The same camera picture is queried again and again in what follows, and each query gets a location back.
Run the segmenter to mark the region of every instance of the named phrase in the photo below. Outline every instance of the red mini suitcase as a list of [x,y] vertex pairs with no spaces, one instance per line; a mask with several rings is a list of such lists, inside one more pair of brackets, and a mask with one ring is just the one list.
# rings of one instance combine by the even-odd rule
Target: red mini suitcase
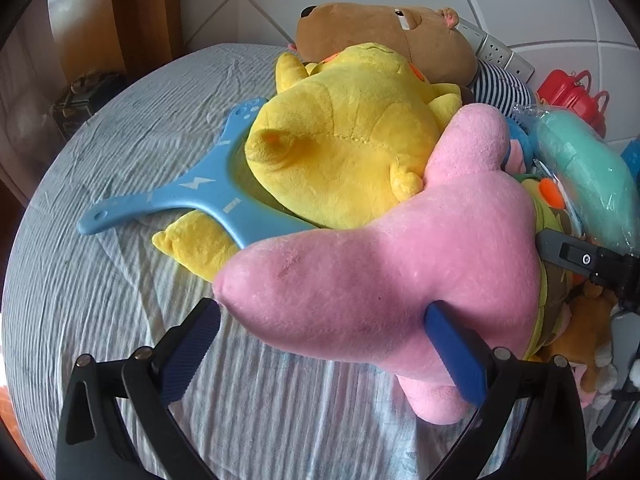
[[[581,80],[587,78],[587,87]],[[567,74],[563,70],[553,70],[538,89],[538,96],[545,104],[568,108],[589,124],[599,136],[605,136],[607,129],[604,111],[609,104],[609,92],[603,90],[591,97],[591,73],[588,70],[579,74]]]

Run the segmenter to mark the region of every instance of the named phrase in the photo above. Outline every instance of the socket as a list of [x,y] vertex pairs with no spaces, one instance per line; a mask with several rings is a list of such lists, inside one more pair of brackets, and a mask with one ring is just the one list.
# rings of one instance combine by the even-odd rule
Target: socket
[[458,26],[456,28],[458,29],[460,34],[462,34],[466,38],[466,40],[471,45],[471,48],[477,55],[480,47],[482,46],[484,38],[487,37],[487,33],[481,28],[478,28],[473,23],[470,23],[467,20],[463,20],[462,18],[460,18],[460,20],[458,21]]
[[530,63],[516,52],[511,54],[511,57],[504,67],[508,72],[511,72],[514,76],[525,83],[531,79],[535,70]]
[[488,34],[484,38],[484,43],[480,46],[478,57],[500,68],[505,68],[507,61],[511,59],[512,53],[512,50],[503,42]]

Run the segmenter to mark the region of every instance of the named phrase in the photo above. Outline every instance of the pink starfish plush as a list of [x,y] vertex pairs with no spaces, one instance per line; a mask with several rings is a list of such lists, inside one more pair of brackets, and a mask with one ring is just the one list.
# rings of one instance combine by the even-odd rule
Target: pink starfish plush
[[217,275],[216,299],[265,343],[304,356],[372,363],[398,375],[415,413],[435,424],[468,406],[424,333],[434,300],[491,347],[517,356],[538,315],[540,263],[531,197],[500,170],[500,112],[453,117],[425,189],[367,226],[271,238]]

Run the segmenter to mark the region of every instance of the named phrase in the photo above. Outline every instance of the screw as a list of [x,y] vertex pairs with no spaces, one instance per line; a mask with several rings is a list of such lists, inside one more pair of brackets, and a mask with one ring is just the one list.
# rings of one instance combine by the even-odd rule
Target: screw
[[91,356],[89,354],[82,354],[78,359],[76,359],[76,366],[82,368],[87,366],[91,362]]
[[149,346],[141,346],[140,348],[138,348],[133,353],[133,357],[135,357],[136,359],[139,359],[139,360],[149,359],[153,352],[154,352],[154,350],[151,347],[149,347]]
[[569,364],[569,361],[567,361],[564,356],[557,355],[554,357],[554,364],[559,368],[564,368]]
[[498,348],[494,350],[494,355],[500,359],[500,361],[508,361],[511,359],[511,352],[509,349],[502,346],[498,346]]

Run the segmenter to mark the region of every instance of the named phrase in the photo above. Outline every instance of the bed sheet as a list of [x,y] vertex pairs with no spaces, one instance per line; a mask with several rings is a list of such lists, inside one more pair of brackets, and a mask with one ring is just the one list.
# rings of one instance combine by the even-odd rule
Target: bed sheet
[[[6,374],[22,434],[48,479],[75,359],[129,356],[180,323],[209,285],[151,244],[184,211],[82,237],[92,203],[173,180],[205,155],[231,108],[274,94],[282,50],[222,44],[130,86],[56,159],[18,232],[4,297]],[[124,418],[143,464],[164,476],[133,410]],[[416,419],[392,375],[370,365],[302,358],[249,335],[226,312],[220,334],[172,412],[221,479],[420,479],[464,422]],[[514,410],[518,420],[522,407]],[[514,424],[485,468],[504,456]]]

